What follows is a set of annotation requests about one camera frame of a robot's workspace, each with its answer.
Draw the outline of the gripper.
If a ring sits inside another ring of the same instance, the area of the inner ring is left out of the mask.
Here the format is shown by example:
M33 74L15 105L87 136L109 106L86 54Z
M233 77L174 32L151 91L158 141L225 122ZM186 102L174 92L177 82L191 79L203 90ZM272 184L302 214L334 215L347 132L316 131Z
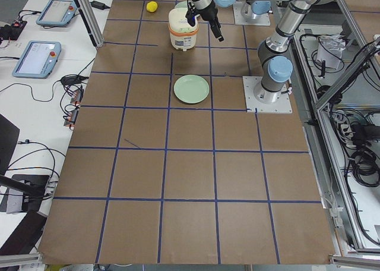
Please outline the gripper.
M195 16L196 16L196 8L194 4L191 2L187 2L187 12L186 12L186 19L188 24L191 27L195 27ZM219 23L219 20L217 19L217 13L218 10L216 8L215 2L212 0L211 3L205 7L204 9L198 10L199 15L204 21L209 22L210 29L214 35L214 37L219 41L222 42L224 40L224 37L221 33L221 25Z

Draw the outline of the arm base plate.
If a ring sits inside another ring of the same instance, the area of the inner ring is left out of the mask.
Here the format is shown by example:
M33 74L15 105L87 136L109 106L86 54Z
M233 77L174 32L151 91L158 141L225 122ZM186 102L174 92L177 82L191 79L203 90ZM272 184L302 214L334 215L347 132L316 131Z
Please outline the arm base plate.
M291 114L292 106L289 94L282 94L286 85L279 92L266 91L261 84L261 76L243 76L246 111L258 114Z
M270 1L237 2L233 6L235 24L252 26L270 26L268 12L271 9Z

